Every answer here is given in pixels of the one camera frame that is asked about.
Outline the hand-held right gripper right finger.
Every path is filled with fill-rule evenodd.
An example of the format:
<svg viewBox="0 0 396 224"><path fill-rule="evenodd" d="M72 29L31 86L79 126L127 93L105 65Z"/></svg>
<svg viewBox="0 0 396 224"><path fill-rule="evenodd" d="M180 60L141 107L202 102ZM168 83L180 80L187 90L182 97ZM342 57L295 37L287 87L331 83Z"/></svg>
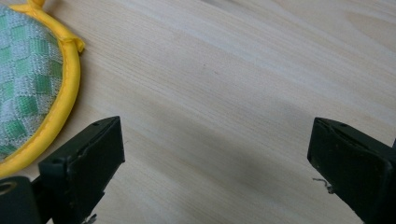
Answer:
<svg viewBox="0 0 396 224"><path fill-rule="evenodd" d="M396 140L389 147L345 123L316 118L307 159L364 224L396 224Z"/></svg>

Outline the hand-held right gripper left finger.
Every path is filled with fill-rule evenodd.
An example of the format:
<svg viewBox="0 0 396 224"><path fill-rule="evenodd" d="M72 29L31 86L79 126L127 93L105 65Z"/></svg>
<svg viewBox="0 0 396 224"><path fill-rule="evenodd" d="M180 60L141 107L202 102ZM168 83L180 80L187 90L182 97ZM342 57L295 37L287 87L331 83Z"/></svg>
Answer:
<svg viewBox="0 0 396 224"><path fill-rule="evenodd" d="M97 120L38 164L55 224L81 224L125 162L120 117Z"/></svg>

